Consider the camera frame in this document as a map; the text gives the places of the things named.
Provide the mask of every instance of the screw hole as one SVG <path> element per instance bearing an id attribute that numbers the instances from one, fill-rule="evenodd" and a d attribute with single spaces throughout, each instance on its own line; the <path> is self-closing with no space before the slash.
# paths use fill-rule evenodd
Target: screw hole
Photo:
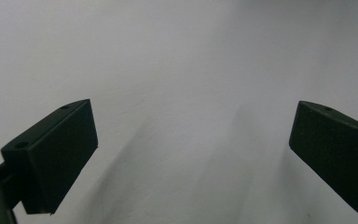
<path id="1" fill-rule="evenodd" d="M 15 146 L 15 148 L 23 148 L 23 147 L 26 147 L 28 145 L 29 145 L 28 142 L 20 142 Z"/>

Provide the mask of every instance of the black object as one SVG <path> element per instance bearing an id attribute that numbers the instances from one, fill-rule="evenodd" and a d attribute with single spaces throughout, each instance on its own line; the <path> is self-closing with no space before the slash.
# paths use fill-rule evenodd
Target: black object
<path id="1" fill-rule="evenodd" d="M 358 121 L 324 105 L 300 101 L 291 149 L 358 212 Z"/>
<path id="2" fill-rule="evenodd" d="M 10 141 L 1 149 L 0 223 L 15 223 L 19 201 L 28 214 L 55 213 L 97 146 L 90 100 L 60 107 Z"/>

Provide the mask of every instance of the white surface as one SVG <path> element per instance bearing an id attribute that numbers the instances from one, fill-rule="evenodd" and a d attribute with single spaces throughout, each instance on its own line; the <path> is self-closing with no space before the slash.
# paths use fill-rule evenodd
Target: white surface
<path id="1" fill-rule="evenodd" d="M 99 148 L 20 223 L 358 223 L 288 146 L 299 100 L 358 119 L 358 1 L 0 1 L 0 147 L 85 98 Z"/>

